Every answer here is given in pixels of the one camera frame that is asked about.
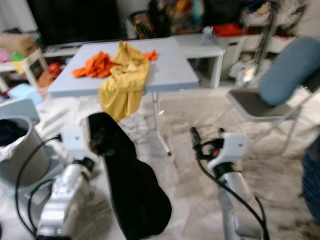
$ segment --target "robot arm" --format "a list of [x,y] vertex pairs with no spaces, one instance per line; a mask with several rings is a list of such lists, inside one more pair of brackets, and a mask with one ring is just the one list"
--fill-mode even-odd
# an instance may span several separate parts
[[[239,167],[246,150],[246,137],[243,134],[221,131],[220,138],[201,144],[201,138],[197,130],[192,128],[191,133],[197,159],[207,160],[209,172],[235,192],[261,217],[260,207]],[[208,155],[202,152],[205,145],[212,147]],[[233,195],[219,187],[218,200],[223,213],[224,237],[226,240],[263,239],[263,229],[260,224]]]
[[62,142],[73,158],[53,185],[45,204],[38,229],[37,240],[71,240],[79,213],[89,198],[91,173],[95,162],[87,156],[87,144],[81,129],[62,132]]

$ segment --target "cardboard box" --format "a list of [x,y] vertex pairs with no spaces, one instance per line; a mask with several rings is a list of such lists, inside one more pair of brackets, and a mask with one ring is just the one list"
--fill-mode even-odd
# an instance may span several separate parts
[[10,53],[19,52],[27,57],[37,49],[37,46],[32,42],[30,35],[3,33],[0,34],[0,48]]

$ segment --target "chair leg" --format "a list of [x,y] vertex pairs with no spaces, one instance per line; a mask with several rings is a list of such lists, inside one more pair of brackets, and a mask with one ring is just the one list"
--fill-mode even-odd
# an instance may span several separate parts
[[230,118],[232,119],[233,123],[235,124],[235,126],[240,130],[241,133],[245,134],[245,130],[240,126],[240,124],[235,120],[234,116],[232,114],[230,114],[230,111],[228,112]]
[[290,143],[290,140],[292,138],[292,134],[294,133],[294,130],[297,126],[297,122],[298,122],[298,116],[294,119],[293,123],[291,124],[291,127],[290,127],[290,131],[289,131],[289,134],[288,134],[288,137],[286,138],[286,141],[284,143],[284,146],[283,146],[283,152],[287,149],[289,143]]
[[[290,127],[290,131],[289,131],[289,133],[288,133],[288,137],[287,137],[287,139],[286,139],[286,141],[285,141],[285,143],[284,143],[284,148],[283,148],[282,151],[284,151],[284,150],[288,147],[288,145],[289,145],[289,142],[290,142],[290,140],[291,140],[292,134],[293,134],[293,132],[294,132],[294,130],[295,130],[295,127],[296,127],[296,125],[297,125],[300,112],[301,112],[301,108],[299,108],[299,109],[297,110],[297,115],[296,115],[296,117],[295,117],[295,119],[294,119],[294,121],[293,121],[293,123],[292,123],[292,125],[291,125],[291,127]],[[251,150],[256,144],[258,144],[262,139],[264,139],[266,136],[268,136],[273,130],[278,129],[278,128],[279,128],[279,125],[282,124],[285,120],[286,120],[286,118],[284,118],[282,121],[277,121],[276,123],[272,124],[272,126],[271,126],[264,134],[262,134],[261,136],[258,136],[258,137],[247,147],[246,151]]]
[[230,105],[213,123],[213,127],[216,126],[216,124],[233,108],[232,105]]

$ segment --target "gray chair seat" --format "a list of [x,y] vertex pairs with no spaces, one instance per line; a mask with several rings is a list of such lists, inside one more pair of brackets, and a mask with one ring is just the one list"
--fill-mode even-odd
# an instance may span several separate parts
[[[288,104],[277,107],[266,104],[257,89],[234,89],[229,91],[227,97],[245,119],[256,123],[277,121],[292,110]],[[287,120],[294,118],[295,116],[291,115]]]

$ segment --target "chair backrest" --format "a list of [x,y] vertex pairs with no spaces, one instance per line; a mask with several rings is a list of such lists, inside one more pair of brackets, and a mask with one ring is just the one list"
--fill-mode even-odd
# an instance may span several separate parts
[[298,37],[276,58],[259,80],[258,91],[270,106],[287,102],[298,86],[320,68],[320,41]]
[[302,84],[311,93],[316,92],[320,88],[320,67],[311,74]]

